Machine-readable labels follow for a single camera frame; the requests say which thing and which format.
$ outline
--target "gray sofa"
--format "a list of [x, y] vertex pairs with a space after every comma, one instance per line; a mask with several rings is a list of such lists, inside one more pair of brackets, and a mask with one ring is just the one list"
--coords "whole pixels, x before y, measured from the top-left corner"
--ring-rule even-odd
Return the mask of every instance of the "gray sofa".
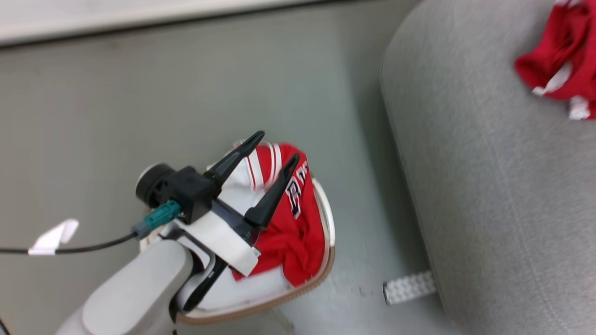
[[464, 334], [596, 334], [596, 123], [513, 62], [553, 0], [426, 0], [382, 87], [441, 300]]

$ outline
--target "floor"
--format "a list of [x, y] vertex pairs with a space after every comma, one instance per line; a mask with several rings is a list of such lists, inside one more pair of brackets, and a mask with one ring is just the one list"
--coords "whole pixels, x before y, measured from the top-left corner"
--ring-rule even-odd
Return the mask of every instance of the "floor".
[[[456, 334], [437, 296], [386, 306], [381, 292], [428, 268], [378, 81], [416, 2], [333, 2], [0, 50], [0, 245], [31, 245], [68, 217], [81, 221], [72, 245], [120, 237], [144, 211], [134, 185], [146, 166], [202, 168], [263, 129], [308, 153], [335, 216], [334, 269], [280, 314], [179, 334]], [[0, 317], [14, 334], [52, 334], [137, 252], [0, 256]]]

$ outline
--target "teal connector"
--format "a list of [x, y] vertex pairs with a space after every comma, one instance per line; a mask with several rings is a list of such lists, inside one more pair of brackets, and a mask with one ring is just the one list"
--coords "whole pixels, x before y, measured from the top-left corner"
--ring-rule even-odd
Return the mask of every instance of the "teal connector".
[[167, 225], [177, 218], [178, 214], [180, 214], [180, 205], [173, 200], [169, 200], [145, 216], [142, 222], [133, 226], [132, 231], [136, 233], [137, 240], [142, 240], [149, 236], [154, 229]]

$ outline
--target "red and white garment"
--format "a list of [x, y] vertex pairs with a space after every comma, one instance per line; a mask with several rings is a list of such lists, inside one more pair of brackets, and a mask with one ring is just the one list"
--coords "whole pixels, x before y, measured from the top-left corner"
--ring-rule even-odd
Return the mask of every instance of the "red and white garment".
[[[293, 286], [299, 286], [316, 275], [325, 253], [321, 214], [306, 155], [290, 144], [261, 143], [238, 165], [223, 185], [220, 195], [226, 202], [236, 202], [230, 205], [242, 211], [248, 206], [242, 208], [242, 204], [228, 194], [238, 197], [241, 194], [238, 188], [249, 189], [252, 196], [243, 196], [241, 202], [250, 200], [253, 206], [296, 153], [300, 155], [300, 161], [268, 229], [261, 232], [255, 245], [261, 255], [250, 274], [260, 274], [281, 265], [286, 280]], [[235, 190], [226, 192], [231, 187]], [[241, 280], [243, 276], [235, 272], [234, 277]]]
[[532, 92], [569, 101], [572, 120], [596, 119], [596, 0], [556, 0], [542, 40], [515, 62]]

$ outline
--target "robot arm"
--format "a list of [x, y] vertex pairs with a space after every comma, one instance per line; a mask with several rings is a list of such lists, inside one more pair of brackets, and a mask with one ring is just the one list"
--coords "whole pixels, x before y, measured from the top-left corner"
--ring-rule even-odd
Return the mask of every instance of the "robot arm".
[[[175, 334], [176, 315], [192, 311], [228, 266], [248, 274], [256, 265], [252, 245], [267, 229], [298, 164], [295, 155], [255, 207], [239, 214], [217, 199], [221, 187], [243, 158], [264, 137], [257, 132], [200, 175], [188, 166], [179, 171], [160, 164], [140, 177], [136, 194], [160, 219], [133, 227], [137, 239], [166, 224], [160, 236], [87, 300], [57, 335]], [[218, 236], [228, 234], [221, 243]], [[210, 257], [197, 255], [176, 240], [184, 236]]]

